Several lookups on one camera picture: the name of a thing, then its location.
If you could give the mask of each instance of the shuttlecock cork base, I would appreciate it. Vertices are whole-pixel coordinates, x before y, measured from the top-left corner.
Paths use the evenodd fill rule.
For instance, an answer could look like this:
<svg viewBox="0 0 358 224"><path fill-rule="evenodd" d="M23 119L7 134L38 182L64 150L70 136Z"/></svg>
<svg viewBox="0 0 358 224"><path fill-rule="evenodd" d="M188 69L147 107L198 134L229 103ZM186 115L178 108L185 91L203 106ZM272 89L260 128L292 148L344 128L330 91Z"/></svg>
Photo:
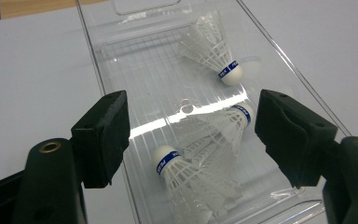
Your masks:
<svg viewBox="0 0 358 224"><path fill-rule="evenodd" d="M220 79L228 86L234 86L241 82L243 71L240 65L234 61L223 69L219 74Z"/></svg>

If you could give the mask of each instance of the clear plastic container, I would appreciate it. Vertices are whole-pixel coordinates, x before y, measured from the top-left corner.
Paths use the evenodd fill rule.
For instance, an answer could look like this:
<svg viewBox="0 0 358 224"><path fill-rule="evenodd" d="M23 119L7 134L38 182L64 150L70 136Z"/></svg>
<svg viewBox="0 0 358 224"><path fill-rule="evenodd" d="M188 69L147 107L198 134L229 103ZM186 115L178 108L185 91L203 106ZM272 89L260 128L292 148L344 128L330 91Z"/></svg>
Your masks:
<svg viewBox="0 0 358 224"><path fill-rule="evenodd" d="M138 223L173 223L164 180L151 152L174 145L171 124L194 113L208 113L246 100L257 109L262 89L286 93L335 123L337 140L349 134L310 84L291 64L246 5L238 0L78 0L80 17L102 94L126 90L131 142L124 167ZM186 27L218 9L233 58L245 77L227 86L217 74L178 52ZM292 189L265 152L252 122L243 134L233 179L247 187L222 223L300 223L324 211L322 187Z"/></svg>

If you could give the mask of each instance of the blue band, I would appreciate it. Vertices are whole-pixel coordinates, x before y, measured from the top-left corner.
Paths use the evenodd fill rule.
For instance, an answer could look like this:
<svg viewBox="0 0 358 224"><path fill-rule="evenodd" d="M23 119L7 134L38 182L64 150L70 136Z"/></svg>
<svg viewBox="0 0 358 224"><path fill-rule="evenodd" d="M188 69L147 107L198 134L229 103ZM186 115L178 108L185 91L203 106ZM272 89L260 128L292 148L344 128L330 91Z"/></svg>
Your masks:
<svg viewBox="0 0 358 224"><path fill-rule="evenodd" d="M168 164L168 162L170 162L170 160L172 160L173 158L178 157L178 156L180 156L180 155L177 151L172 151L172 152L168 153L168 155L166 155L164 158L162 158L162 160L158 163L157 173L159 175L161 175L161 171L165 167L165 165Z"/></svg>
<svg viewBox="0 0 358 224"><path fill-rule="evenodd" d="M223 69L223 71L221 71L219 73L219 77L223 78L225 77L229 72L231 72L231 70L233 70L234 68L236 68L238 66L238 63L236 61L232 62L231 64L229 64L227 67L225 67Z"/></svg>
<svg viewBox="0 0 358 224"><path fill-rule="evenodd" d="M243 113L243 114L246 116L246 118L248 119L248 123L251 122L251 115L249 114L249 112L248 112L244 107L242 107L242 106L240 106L240 105L234 105L234 106L232 106L232 107L237 108L237 109L239 109L240 111L242 111L242 113Z"/></svg>

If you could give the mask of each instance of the white surface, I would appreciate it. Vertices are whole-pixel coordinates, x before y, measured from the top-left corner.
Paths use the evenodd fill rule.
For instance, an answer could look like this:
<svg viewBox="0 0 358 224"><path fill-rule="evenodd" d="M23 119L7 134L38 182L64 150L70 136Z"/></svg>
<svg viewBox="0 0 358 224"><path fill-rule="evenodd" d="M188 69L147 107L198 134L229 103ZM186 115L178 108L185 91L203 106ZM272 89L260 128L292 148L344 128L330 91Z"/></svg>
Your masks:
<svg viewBox="0 0 358 224"><path fill-rule="evenodd" d="M0 21L0 179L28 151L71 127L101 97L75 8ZM134 223L121 169L106 189L86 189L89 223Z"/></svg>
<svg viewBox="0 0 358 224"><path fill-rule="evenodd" d="M352 135L358 135L358 1L243 2Z"/></svg>
<svg viewBox="0 0 358 224"><path fill-rule="evenodd" d="M244 2L358 135L358 1ZM99 97L75 8L0 21L0 179L21 170L36 143L69 137ZM86 190L90 223L133 223L118 174L112 187Z"/></svg>

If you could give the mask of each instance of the shuttlecock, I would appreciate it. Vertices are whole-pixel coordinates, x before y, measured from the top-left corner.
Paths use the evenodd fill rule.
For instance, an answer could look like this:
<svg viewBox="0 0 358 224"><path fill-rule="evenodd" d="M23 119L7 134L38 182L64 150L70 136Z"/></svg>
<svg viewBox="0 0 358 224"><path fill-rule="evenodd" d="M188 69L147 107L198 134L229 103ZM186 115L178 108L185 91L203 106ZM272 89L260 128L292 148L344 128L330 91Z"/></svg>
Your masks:
<svg viewBox="0 0 358 224"><path fill-rule="evenodd" d="M172 125L177 148L185 159L214 175L230 176L234 170L243 130L254 118L250 105L238 103L209 114L190 115Z"/></svg>
<svg viewBox="0 0 358 224"><path fill-rule="evenodd" d="M157 148L152 160L158 174L165 178L177 224L206 224L226 215L242 196L242 185L185 161L173 147Z"/></svg>
<svg viewBox="0 0 358 224"><path fill-rule="evenodd" d="M192 23L179 42L179 52L216 71L227 85L240 83L242 69L232 60L222 20L217 10Z"/></svg>

